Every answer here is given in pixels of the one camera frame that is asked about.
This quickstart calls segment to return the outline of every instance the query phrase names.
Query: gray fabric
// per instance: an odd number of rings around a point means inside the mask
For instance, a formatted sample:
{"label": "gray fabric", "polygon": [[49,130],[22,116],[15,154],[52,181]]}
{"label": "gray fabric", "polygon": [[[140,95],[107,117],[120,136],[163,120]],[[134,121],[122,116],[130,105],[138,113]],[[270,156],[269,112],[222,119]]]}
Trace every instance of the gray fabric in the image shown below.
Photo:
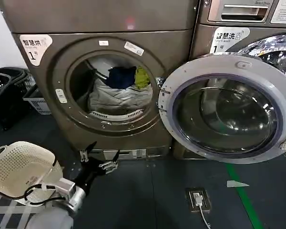
{"label": "gray fabric", "polygon": [[93,86],[93,92],[89,95],[88,108],[90,111],[99,111],[106,109],[114,111],[117,109],[143,109],[147,106],[153,97],[153,88],[151,85],[143,89],[136,88],[135,85],[124,89],[112,89],[96,79]]}
{"label": "gray fabric", "polygon": [[71,229],[72,227],[73,219],[66,210],[45,208],[30,219],[26,229]]}

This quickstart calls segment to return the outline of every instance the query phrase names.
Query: black basket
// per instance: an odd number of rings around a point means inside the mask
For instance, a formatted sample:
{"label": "black basket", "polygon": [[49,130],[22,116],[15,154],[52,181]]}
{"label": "black basket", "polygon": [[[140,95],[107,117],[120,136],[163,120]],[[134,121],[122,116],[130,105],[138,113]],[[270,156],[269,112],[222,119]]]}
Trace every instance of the black basket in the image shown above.
{"label": "black basket", "polygon": [[8,130],[21,118],[23,118],[31,106],[23,101],[27,88],[25,81],[30,73],[21,68],[0,68],[0,125],[3,130]]}

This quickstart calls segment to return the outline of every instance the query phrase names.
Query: door lock button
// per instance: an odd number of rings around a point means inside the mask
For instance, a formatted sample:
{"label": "door lock button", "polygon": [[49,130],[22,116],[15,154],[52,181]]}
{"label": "door lock button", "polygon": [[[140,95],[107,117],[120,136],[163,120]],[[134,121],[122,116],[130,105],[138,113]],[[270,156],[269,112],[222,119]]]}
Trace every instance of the door lock button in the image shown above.
{"label": "door lock button", "polygon": [[237,66],[237,68],[249,69],[252,67],[252,63],[245,62],[245,61],[239,61],[236,63],[236,66]]}

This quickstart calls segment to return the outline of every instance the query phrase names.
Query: white wall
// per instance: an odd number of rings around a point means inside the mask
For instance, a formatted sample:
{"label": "white wall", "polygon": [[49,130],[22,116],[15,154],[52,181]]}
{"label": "white wall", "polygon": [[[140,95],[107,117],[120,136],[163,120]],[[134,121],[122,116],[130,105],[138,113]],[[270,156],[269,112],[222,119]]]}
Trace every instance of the white wall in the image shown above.
{"label": "white wall", "polygon": [[0,12],[0,68],[1,67],[27,68]]}

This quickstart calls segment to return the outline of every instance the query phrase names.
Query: plastic basket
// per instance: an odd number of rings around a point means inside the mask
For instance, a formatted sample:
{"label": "plastic basket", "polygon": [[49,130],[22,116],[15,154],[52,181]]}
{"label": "plastic basket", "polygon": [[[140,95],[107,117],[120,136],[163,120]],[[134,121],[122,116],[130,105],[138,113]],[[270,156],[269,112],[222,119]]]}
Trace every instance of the plastic basket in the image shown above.
{"label": "plastic basket", "polygon": [[55,155],[29,142],[15,142],[0,147],[0,194],[15,201],[31,205],[47,200],[54,190],[34,189],[27,196],[24,192],[35,184],[55,184],[62,178],[62,169]]}
{"label": "plastic basket", "polygon": [[42,97],[37,85],[33,86],[23,97],[24,101],[28,101],[32,107],[41,115],[50,115],[51,111]]}
{"label": "plastic basket", "polygon": [[21,68],[0,68],[0,125],[4,130],[22,119],[31,106],[22,97],[31,74]]}

